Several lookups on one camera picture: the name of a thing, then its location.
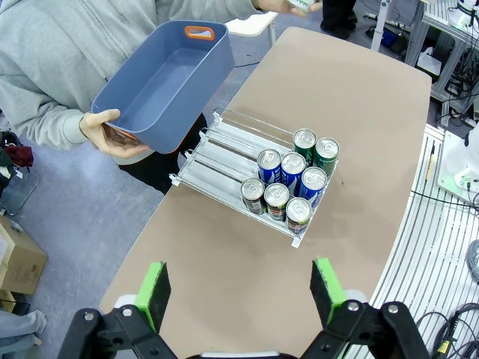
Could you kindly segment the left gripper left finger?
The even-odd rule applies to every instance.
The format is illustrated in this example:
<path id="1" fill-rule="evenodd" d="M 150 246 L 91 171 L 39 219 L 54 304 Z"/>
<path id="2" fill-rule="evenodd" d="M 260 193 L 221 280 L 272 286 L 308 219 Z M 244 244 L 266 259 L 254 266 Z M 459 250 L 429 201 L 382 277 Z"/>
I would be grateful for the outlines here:
<path id="1" fill-rule="evenodd" d="M 102 314 L 82 308 L 72 318 L 59 358 L 114 358 L 131 350 L 137 358 L 175 358 L 159 331 L 171 294 L 167 265 L 151 263 L 133 304 Z"/>

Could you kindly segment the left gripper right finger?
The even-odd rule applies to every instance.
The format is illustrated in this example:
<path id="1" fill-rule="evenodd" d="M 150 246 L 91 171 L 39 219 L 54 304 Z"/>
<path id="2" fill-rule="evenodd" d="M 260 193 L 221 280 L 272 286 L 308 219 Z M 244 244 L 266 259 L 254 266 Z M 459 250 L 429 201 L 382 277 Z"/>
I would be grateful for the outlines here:
<path id="1" fill-rule="evenodd" d="M 404 303 L 390 301 L 375 308 L 346 298 L 327 258 L 312 261 L 310 291 L 322 330 L 303 358 L 342 358 L 352 346 L 366 347 L 375 358 L 429 357 Z"/>

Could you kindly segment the person's right hand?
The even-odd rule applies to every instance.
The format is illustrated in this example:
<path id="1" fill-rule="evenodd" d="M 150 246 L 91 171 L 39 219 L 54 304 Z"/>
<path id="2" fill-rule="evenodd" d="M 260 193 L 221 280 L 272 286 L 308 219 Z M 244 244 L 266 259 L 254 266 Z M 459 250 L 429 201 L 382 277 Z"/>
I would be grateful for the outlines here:
<path id="1" fill-rule="evenodd" d="M 79 123 L 82 134 L 102 153 L 122 159 L 130 159 L 149 149 L 137 140 L 119 135 L 107 125 L 120 117 L 118 109 L 109 109 L 98 114 L 87 113 Z"/>

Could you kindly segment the person's left hand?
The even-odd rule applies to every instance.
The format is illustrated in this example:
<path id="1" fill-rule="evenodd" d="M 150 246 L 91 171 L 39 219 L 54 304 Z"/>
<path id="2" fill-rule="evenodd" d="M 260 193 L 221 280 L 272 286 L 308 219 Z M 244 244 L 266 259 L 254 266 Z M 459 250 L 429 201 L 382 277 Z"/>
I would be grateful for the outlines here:
<path id="1" fill-rule="evenodd" d="M 302 10 L 298 7 L 292 6 L 289 1 L 284 0 L 251 0 L 251 4 L 257 10 L 263 12 L 287 13 L 296 16 L 305 17 L 310 12 L 319 11 L 323 8 L 321 1 L 314 1 L 307 10 Z"/>

